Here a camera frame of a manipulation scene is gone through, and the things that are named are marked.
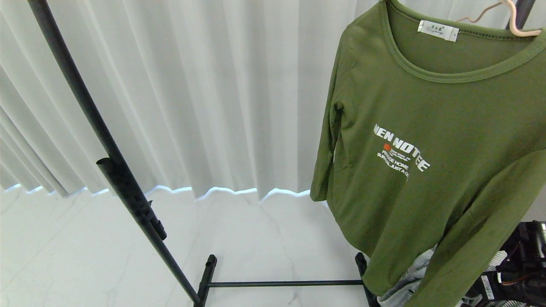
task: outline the pleated curtain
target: pleated curtain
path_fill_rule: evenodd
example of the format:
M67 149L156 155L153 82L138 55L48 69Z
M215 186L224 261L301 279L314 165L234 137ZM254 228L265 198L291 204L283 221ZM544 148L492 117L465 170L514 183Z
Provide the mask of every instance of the pleated curtain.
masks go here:
M456 20L495 3L407 0ZM309 189L341 32L377 0L49 0L144 191ZM527 27L544 26L537 1ZM106 157L23 0L0 2L0 184L108 187ZM481 25L500 28L508 9Z

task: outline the white tile floor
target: white tile floor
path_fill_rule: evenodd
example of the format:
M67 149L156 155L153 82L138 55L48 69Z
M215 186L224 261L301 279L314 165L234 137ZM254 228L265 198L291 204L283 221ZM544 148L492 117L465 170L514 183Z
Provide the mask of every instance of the white tile floor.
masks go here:
M110 193L63 199L18 188L1 197L2 307L192 303ZM197 287L209 254L214 281L358 279L358 252L330 211L300 197L156 190L148 196L165 241ZM367 306L361 286L212 289L207 306Z

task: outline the curtain fold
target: curtain fold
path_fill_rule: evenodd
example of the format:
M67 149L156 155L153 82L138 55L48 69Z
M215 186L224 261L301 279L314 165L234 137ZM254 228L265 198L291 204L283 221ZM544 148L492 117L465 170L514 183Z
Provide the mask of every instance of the curtain fold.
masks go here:
M407 0L476 16L495 0ZM66 0L49 5L138 183L308 190L341 32L377 0ZM508 10L482 25L503 27ZM0 10L0 184L108 187L106 156L26 1Z

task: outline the black clothes rack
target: black clothes rack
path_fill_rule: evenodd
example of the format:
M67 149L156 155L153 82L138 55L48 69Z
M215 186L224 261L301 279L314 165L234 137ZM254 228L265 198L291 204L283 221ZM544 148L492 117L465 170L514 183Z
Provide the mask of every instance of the black clothes rack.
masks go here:
M519 0L518 19L521 18L520 26L525 23L535 0ZM97 161L97 166L102 171L112 188L119 196L129 213L140 226L140 229L152 246L156 249L161 259L170 269L176 280L186 291L193 302L194 307L205 307L207 295L211 288L221 287L279 287L279 286L363 286L370 307L378 307L377 297L373 295L364 285L361 279L358 280L320 280L320 281L258 281L258 282L213 282L212 277L218 259L210 255L205 263L203 277L197 291L192 287L178 264L173 258L163 240L167 237L163 225L156 217L151 208L152 201L148 201L133 176L129 166L123 158L114 138L110 134L106 123L101 117L87 87L81 78L80 73L68 51L64 39L57 27L57 23L51 13L46 0L28 0L34 17L59 65L72 93L80 104L87 120L97 134L102 146L106 149L107 158ZM359 276L364 275L367 263L362 253L355 256Z

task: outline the round neckline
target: round neckline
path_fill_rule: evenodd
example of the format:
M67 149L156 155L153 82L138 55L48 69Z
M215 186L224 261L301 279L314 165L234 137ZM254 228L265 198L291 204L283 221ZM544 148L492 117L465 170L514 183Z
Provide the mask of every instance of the round neckline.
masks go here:
M394 7L395 10L402 13L403 15L406 15L406 17L410 19L414 19L416 21L428 20L428 21L432 21L436 23L441 23L447 26L456 27L456 28L459 28L459 33L467 33L471 35L482 36L484 38L491 37L496 39L499 39L499 38L525 39L525 38L519 38L513 35L510 32L510 30L485 28L485 27L480 27L476 25L468 25L461 22L449 21L445 19L439 19L439 18L426 16L402 5L398 0L381 0L382 4L380 5L380 9L379 9L381 12L381 25L383 28L383 34L385 36L385 41L387 42L389 52L403 69L413 74L414 76L417 76L427 81L439 82L439 83L465 83L465 82L473 82L473 81L479 81L479 80L491 78L493 76L503 74L518 66L523 65L524 63L533 59L535 56L537 56L546 48L546 28L545 28L523 50L519 51L518 53L512 55L511 57L499 63L493 64L492 66L484 67L477 70L472 70L469 72L462 72L462 73L431 72L429 70L420 68L416 66L415 64L413 64L412 62L410 62L402 54L402 52L400 52L400 49L398 49L398 46L396 44L396 41L394 40L394 36L390 28L389 15L387 11L387 5L388 5L387 1L391 2L391 5Z

